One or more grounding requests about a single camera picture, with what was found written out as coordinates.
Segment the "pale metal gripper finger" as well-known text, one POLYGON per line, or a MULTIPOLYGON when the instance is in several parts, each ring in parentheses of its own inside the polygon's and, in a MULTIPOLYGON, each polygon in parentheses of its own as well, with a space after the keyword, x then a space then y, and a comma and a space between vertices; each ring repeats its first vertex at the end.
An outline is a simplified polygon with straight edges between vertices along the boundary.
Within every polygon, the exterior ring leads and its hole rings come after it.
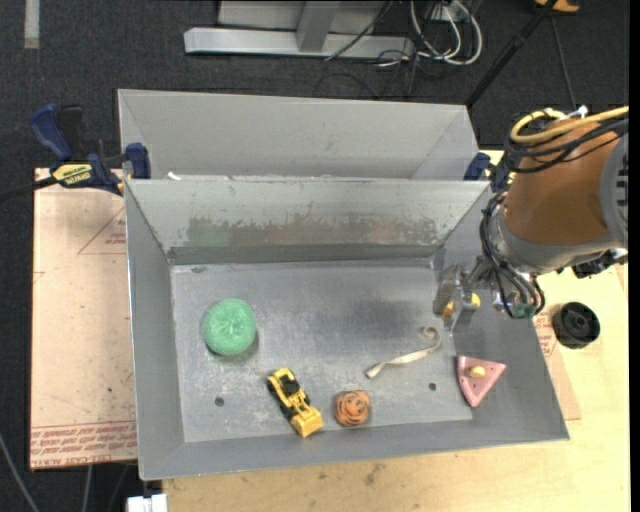
POLYGON ((451 302, 456 300, 459 291, 460 265, 451 264, 440 271, 437 278, 433 313, 442 316, 451 302))
POLYGON ((474 315, 474 304, 470 300, 457 301, 452 314, 451 335, 459 335, 466 331, 474 315))

